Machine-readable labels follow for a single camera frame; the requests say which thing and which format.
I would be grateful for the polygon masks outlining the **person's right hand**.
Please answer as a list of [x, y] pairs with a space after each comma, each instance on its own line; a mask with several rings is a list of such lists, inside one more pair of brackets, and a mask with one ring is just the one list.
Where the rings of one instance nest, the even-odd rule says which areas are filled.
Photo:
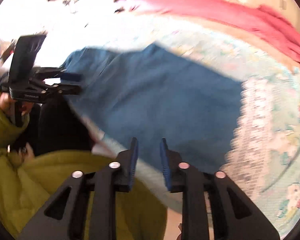
[[182, 223], [180, 223], [178, 225], [178, 229], [179, 229], [180, 232], [179, 232], [179, 235], [178, 235], [176, 240], [181, 240], [181, 237], [182, 237]]

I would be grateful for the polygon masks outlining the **green sleeve left forearm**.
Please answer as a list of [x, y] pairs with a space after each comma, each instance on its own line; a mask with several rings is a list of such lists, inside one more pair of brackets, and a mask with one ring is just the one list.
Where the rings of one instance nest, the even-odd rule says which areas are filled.
[[24, 115], [23, 125], [17, 127], [12, 124], [6, 113], [0, 107], [0, 154], [7, 152], [7, 146], [12, 144], [25, 130], [30, 121], [29, 113]]

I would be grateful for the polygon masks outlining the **person's left hand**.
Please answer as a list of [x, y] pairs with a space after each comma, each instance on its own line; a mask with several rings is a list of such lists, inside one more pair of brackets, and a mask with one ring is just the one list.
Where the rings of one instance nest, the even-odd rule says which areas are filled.
[[34, 103], [32, 102], [20, 102], [20, 106], [17, 108], [15, 104], [17, 101], [13, 100], [8, 93], [0, 94], [0, 109], [6, 114], [6, 116], [11, 117], [14, 111], [17, 109], [21, 115], [27, 115], [31, 112]]

